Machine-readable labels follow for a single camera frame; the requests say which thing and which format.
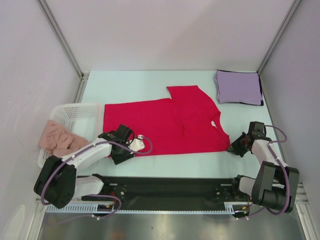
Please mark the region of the red t shirt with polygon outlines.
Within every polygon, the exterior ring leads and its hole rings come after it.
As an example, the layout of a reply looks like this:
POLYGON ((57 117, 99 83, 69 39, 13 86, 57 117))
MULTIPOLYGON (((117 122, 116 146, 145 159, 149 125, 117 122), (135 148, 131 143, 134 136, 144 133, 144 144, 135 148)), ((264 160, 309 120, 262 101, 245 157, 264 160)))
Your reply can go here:
POLYGON ((150 139, 150 155, 224 152, 230 137, 223 130, 221 112, 197 85, 169 86, 169 98, 105 104, 103 131, 125 125, 150 139))

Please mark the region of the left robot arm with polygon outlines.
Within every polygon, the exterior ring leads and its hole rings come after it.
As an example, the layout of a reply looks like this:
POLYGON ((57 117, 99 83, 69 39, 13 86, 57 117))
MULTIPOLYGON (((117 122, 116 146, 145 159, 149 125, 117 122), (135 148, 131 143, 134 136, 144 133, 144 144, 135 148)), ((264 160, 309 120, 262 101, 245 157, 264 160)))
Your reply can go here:
POLYGON ((61 209, 71 200, 84 196, 94 195, 100 200, 107 199, 111 188, 104 177, 98 174, 79 177, 79 171, 105 157, 112 157, 116 161, 130 159, 134 156, 134 151, 129 148, 133 143, 130 137, 134 136, 132 129, 121 124, 117 130, 100 134, 93 142, 74 153, 48 157, 33 188, 41 203, 61 209))

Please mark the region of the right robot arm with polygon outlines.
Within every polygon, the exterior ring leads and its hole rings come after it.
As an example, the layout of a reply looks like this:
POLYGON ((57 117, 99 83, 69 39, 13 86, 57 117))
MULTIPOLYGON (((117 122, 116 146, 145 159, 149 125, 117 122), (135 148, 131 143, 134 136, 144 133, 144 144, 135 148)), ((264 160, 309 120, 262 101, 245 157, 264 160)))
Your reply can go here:
POLYGON ((235 177, 230 194, 237 201, 248 196, 253 204, 273 215, 290 213, 295 206, 300 172, 276 153, 273 144, 277 141, 267 137, 267 127, 263 122, 251 121, 248 132, 243 132, 228 147, 227 152, 239 157, 250 152, 260 164, 255 178, 235 177))

